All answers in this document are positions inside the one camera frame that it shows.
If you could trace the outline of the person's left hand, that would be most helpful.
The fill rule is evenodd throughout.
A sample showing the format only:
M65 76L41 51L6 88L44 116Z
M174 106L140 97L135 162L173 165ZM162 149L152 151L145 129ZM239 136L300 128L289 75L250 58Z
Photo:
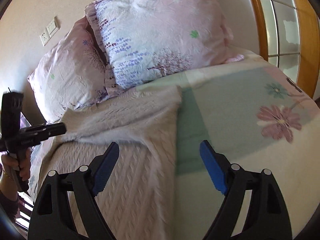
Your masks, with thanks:
M14 169L20 169L20 177L23 181L27 181L30 178L30 155L31 151L28 148L25 152L25 159L18 162L15 158L10 157L8 154L3 154L1 156L1 161L4 167L4 172L7 174L11 179L13 179Z

